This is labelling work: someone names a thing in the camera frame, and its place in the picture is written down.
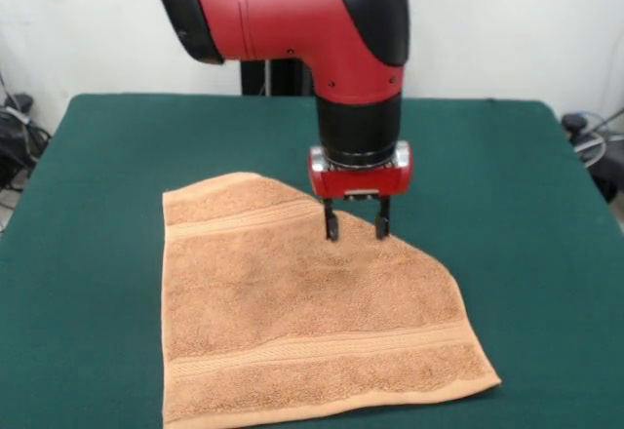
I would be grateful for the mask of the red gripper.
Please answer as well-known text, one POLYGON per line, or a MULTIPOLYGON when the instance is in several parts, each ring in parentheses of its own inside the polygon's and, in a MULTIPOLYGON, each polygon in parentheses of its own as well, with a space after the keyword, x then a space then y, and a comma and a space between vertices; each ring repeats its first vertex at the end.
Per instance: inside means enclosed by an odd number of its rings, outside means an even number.
POLYGON ((379 198, 375 216, 375 237, 383 240, 390 234, 390 197, 408 191, 412 176, 410 145, 399 140, 391 159, 381 166, 353 169, 341 168, 326 158, 321 146, 312 146, 308 154, 308 173, 317 197, 323 199, 326 238, 336 242, 338 219, 332 207, 333 199, 379 198))

